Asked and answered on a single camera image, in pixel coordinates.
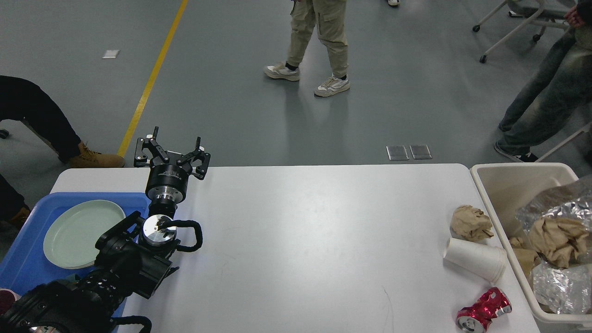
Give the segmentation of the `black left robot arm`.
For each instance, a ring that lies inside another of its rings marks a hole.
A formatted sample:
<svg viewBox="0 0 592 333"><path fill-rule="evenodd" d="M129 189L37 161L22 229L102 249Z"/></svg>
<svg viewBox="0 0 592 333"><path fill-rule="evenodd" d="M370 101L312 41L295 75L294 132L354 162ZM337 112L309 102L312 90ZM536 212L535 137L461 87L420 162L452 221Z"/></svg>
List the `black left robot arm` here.
<svg viewBox="0 0 592 333"><path fill-rule="evenodd" d="M94 270L84 278L41 284L15 301L1 316L5 333L110 333L120 325L152 323L144 316L115 317L114 312L131 294L146 299L172 275L171 256L201 248L203 233L196 221L174 218L186 198L190 176L204 179L210 154L197 137L186 154L164 150L157 143L159 128L136 143L136 168L149 167L145 194L148 214L134 211L95 238L98 253Z"/></svg>

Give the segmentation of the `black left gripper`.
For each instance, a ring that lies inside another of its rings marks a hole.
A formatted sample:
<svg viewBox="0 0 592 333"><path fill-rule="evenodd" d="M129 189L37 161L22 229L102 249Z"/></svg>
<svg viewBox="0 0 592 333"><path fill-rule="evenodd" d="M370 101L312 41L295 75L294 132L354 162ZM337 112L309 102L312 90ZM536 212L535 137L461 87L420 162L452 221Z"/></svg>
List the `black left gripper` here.
<svg viewBox="0 0 592 333"><path fill-rule="evenodd" d="M158 131L159 127L155 126L152 135L137 138L134 167L150 168L145 189L150 200L163 197L180 203L186 198L190 175L198 180L205 179L211 154L205 152L201 146L201 137L197 137L192 152L180 156L176 164L169 164L169 154L157 143Z"/></svg>

